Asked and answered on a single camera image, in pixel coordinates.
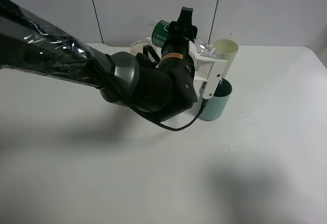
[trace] teal cup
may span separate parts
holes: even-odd
[[[212,121],[219,118],[224,111],[224,108],[228,102],[231,91],[232,91],[232,87],[230,82],[223,79],[221,84],[218,85],[214,96],[209,99],[200,117],[208,121]]]

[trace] orange label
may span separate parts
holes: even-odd
[[[175,57],[175,58],[179,58],[179,59],[183,59],[183,55],[179,54],[179,53],[169,53],[167,55],[164,55],[160,61],[163,61],[166,58],[170,58],[170,57]]]

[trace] plastic wrap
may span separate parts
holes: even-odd
[[[10,0],[0,0],[0,48],[1,68],[101,86],[86,68],[91,47]]]

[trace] light green cup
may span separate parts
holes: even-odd
[[[225,109],[231,92],[232,86],[230,82],[223,79],[222,84],[217,87],[215,94],[209,99],[200,117],[207,121],[219,118]],[[198,103],[200,109],[202,98],[199,99]]]
[[[217,51],[221,53],[219,59],[227,60],[227,64],[223,73],[223,77],[225,78],[239,50],[239,46],[234,41],[229,39],[219,39],[213,43],[213,47],[215,47]]]

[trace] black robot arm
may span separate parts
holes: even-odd
[[[197,100],[195,67],[189,56],[189,41],[194,42],[196,34],[192,9],[182,8],[179,19],[170,24],[161,60],[150,46],[136,57],[126,52],[110,56],[10,0],[0,0],[0,68],[93,86],[106,101],[128,106],[173,131],[186,127],[174,129],[160,122],[189,109]],[[151,62],[148,53],[157,62]]]

